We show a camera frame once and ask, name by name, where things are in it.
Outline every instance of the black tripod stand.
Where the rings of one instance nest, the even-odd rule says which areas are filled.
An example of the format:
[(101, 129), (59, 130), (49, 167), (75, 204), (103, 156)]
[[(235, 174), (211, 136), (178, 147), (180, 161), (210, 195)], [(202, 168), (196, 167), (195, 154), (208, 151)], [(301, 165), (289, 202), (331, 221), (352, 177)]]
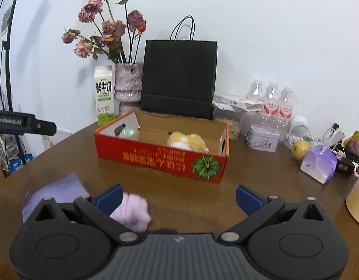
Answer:
[[(10, 46), (11, 46), (11, 30), (12, 30), (12, 20), (14, 16), (16, 2), (18, 0), (14, 0), (11, 7), (10, 18), (8, 20), (8, 30), (7, 30), (7, 40), (3, 42), (3, 47), (6, 50), (5, 56), (5, 67), (6, 67), (6, 89), (7, 89), (7, 100), (8, 100), (8, 108), (10, 112), (13, 111), (12, 108), (12, 95), (11, 95), (11, 77), (10, 77)], [(22, 145), (20, 143), (20, 138), (18, 135), (15, 135), (15, 141), (18, 145), (18, 155), (23, 164), (26, 164), (25, 155), (23, 152)]]

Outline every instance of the blue box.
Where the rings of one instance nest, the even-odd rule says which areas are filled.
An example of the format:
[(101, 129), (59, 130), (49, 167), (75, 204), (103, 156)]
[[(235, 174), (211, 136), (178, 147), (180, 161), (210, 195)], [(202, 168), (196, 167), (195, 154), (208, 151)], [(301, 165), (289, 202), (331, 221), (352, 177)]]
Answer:
[[(25, 161), (30, 161), (33, 160), (33, 155), (32, 154), (26, 154), (25, 155)], [(20, 167), (23, 166), (23, 162), (21, 161), (21, 159), (16, 158), (16, 159), (11, 159), (8, 162), (8, 167), (10, 168), (10, 173), (13, 174), (14, 172), (16, 172)]]

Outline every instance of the white wall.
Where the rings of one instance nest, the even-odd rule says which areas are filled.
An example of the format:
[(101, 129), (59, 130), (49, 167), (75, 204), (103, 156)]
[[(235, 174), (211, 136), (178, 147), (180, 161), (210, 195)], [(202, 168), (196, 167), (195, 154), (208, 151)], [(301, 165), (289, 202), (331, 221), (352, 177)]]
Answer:
[[(14, 107), (72, 132), (96, 120), (93, 68), (110, 64), (80, 59), (73, 44), (61, 42), (63, 27), (94, 32), (77, 20), (86, 2), (18, 0), (13, 22)], [(123, 7), (113, 8), (123, 20)], [(346, 135), (359, 130), (359, 0), (130, 0), (128, 8), (144, 14), (144, 40), (169, 38), (192, 14), (195, 38), (218, 42), (217, 93), (245, 95), (256, 77), (275, 81), (294, 89), (295, 113), (308, 118), (315, 136), (334, 122)], [(143, 55), (142, 45), (139, 61)], [(40, 137), (27, 140), (33, 154), (43, 151)]]

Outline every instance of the dried flower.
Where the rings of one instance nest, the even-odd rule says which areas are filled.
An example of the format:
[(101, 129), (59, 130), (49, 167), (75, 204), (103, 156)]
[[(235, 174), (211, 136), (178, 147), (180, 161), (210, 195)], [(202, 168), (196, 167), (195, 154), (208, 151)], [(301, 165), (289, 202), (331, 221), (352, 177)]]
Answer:
[(95, 19), (95, 13), (88, 13), (85, 11), (85, 9), (81, 9), (81, 11), (78, 13), (78, 19), (82, 23), (90, 23), (93, 22)]
[(84, 42), (84, 40), (81, 39), (80, 42), (77, 43), (74, 53), (81, 58), (87, 58), (92, 53), (92, 47), (93, 43)]
[(147, 29), (146, 21), (142, 21), (141, 24), (137, 27), (138, 34), (144, 33)]
[(101, 13), (103, 11), (103, 3), (101, 0), (89, 0), (89, 2), (84, 6), (84, 10), (87, 13)]
[(102, 43), (103, 46), (107, 46), (107, 47), (118, 47), (119, 46), (119, 42), (116, 40), (115, 37), (103, 36), (100, 39), (100, 42)]
[(128, 14), (129, 30), (135, 31), (138, 26), (143, 22), (143, 15), (138, 10), (133, 10)]
[(105, 38), (114, 37), (117, 40), (125, 33), (126, 25), (122, 21), (104, 21), (102, 22), (102, 35)]
[(65, 44), (72, 43), (75, 39), (77, 39), (77, 36), (81, 33), (78, 29), (70, 29), (66, 33), (63, 34), (61, 39)]
[(102, 38), (100, 42), (104, 46), (117, 47), (119, 46), (119, 40), (125, 33), (126, 25), (122, 21), (104, 21), (102, 22)]

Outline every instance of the yellow apple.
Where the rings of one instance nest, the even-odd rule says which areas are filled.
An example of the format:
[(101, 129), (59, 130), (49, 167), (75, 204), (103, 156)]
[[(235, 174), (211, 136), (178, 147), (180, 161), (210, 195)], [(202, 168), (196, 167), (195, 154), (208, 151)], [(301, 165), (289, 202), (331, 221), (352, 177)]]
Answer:
[(307, 141), (299, 140), (294, 143), (291, 152), (296, 160), (301, 161), (304, 158), (305, 153), (311, 148), (311, 145)]

